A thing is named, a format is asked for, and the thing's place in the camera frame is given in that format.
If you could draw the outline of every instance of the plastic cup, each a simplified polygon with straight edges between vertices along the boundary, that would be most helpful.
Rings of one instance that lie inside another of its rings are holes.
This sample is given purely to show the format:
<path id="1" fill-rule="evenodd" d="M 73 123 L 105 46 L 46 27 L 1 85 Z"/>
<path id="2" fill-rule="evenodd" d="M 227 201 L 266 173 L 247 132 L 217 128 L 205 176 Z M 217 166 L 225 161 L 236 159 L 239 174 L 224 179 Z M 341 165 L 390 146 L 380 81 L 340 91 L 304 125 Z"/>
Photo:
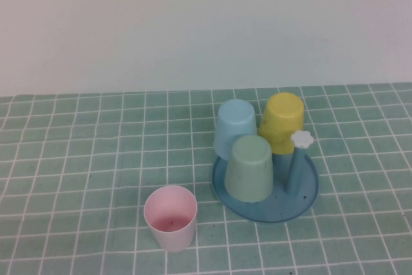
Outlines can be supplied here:
<path id="1" fill-rule="evenodd" d="M 225 187 L 242 202 L 258 202 L 273 191 L 273 161 L 269 143 L 258 135 L 238 138 L 227 165 Z"/>
<path id="2" fill-rule="evenodd" d="M 169 185 L 155 190 L 144 205 L 144 219 L 162 249 L 179 252 L 192 242 L 198 204 L 186 188 Z"/>
<path id="3" fill-rule="evenodd" d="M 240 99 L 226 101 L 218 111 L 214 151 L 220 158 L 228 160 L 236 139 L 243 135 L 255 135 L 257 131 L 255 110 L 249 102 Z"/>
<path id="4" fill-rule="evenodd" d="M 286 155 L 294 151 L 290 137 L 303 130 L 303 101 L 293 93 L 271 96 L 263 113 L 259 135 L 272 147 L 273 154 Z"/>

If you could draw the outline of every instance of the round plastic tray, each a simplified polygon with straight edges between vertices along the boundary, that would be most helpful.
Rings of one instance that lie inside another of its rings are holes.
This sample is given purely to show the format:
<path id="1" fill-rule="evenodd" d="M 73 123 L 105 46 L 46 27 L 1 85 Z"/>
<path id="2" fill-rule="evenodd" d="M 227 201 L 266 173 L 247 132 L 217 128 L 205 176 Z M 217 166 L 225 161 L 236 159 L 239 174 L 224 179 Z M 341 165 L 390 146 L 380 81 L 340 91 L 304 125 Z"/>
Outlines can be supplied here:
<path id="1" fill-rule="evenodd" d="M 292 155 L 273 155 L 274 190 L 265 200 L 247 203 L 233 198 L 225 188 L 227 161 L 218 157 L 212 170 L 212 187 L 216 196 L 231 211 L 253 222 L 276 223 L 294 219 L 306 212 L 319 194 L 319 175 L 312 159 L 305 156 L 301 188 L 297 196 L 285 193 Z"/>

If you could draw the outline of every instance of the flower-shaped top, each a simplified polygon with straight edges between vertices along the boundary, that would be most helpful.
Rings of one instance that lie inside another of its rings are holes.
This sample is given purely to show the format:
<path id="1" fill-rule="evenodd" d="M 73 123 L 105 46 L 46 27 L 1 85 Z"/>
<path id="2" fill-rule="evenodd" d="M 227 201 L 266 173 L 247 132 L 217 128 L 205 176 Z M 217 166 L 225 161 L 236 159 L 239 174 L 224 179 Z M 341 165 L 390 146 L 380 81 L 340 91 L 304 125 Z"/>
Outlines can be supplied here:
<path id="1" fill-rule="evenodd" d="M 310 144 L 314 142 L 313 136 L 310 135 L 309 131 L 302 131 L 297 130 L 295 133 L 290 137 L 293 141 L 294 146 L 298 148 L 308 148 Z"/>

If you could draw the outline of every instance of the blue pole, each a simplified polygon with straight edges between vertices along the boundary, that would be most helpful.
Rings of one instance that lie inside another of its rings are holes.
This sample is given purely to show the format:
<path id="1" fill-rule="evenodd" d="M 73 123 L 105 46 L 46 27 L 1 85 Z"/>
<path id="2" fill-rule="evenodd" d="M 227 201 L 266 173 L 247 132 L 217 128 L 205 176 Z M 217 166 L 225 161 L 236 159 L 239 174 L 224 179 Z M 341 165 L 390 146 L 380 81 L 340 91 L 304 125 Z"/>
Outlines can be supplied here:
<path id="1" fill-rule="evenodd" d="M 286 181 L 285 191 L 290 196 L 297 196 L 301 188 L 302 170 L 304 156 L 306 150 L 304 148 L 295 147 L 292 161 L 290 162 L 288 180 Z"/>

